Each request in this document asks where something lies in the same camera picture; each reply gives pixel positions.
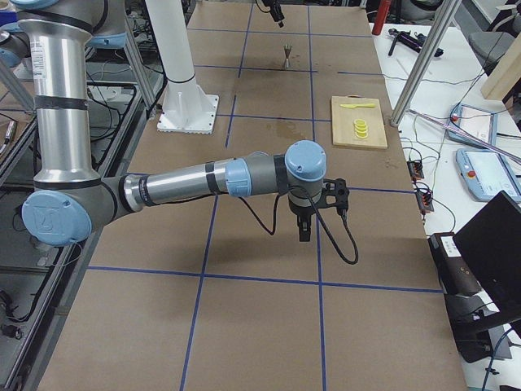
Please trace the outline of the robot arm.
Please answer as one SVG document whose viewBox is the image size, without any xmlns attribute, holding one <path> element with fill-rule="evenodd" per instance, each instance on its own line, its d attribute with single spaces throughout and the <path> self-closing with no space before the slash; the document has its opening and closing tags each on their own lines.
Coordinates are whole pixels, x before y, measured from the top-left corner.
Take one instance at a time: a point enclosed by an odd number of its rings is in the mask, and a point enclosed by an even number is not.
<svg viewBox="0 0 521 391">
<path fill-rule="evenodd" d="M 42 162 L 21 211 L 31 235 L 62 247 L 146 207 L 275 193 L 288 197 L 300 239 L 308 239 L 310 217 L 326 196 L 326 153 L 319 144 L 304 140 L 282 155 L 255 152 L 164 174 L 104 178 L 91 160 L 85 49 L 125 45 L 125 4 L 17 1 L 15 9 L 30 43 Z"/>
</svg>

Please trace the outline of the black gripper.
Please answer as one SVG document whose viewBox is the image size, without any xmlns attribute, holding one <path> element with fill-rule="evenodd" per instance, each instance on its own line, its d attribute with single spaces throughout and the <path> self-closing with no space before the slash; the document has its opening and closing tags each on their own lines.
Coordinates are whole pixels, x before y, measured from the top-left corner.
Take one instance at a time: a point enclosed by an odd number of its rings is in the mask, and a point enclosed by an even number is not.
<svg viewBox="0 0 521 391">
<path fill-rule="evenodd" d="M 314 215 L 314 209 L 311 204 L 307 206 L 300 206 L 289 200 L 290 210 L 296 215 L 297 226 L 299 233 L 299 241 L 310 241 L 310 227 L 309 223 Z"/>
<path fill-rule="evenodd" d="M 282 28 L 284 26 L 284 14 L 282 13 L 279 0 L 261 0 L 261 3 L 260 9 L 263 12 L 271 12 L 274 22 L 279 28 Z"/>
</svg>

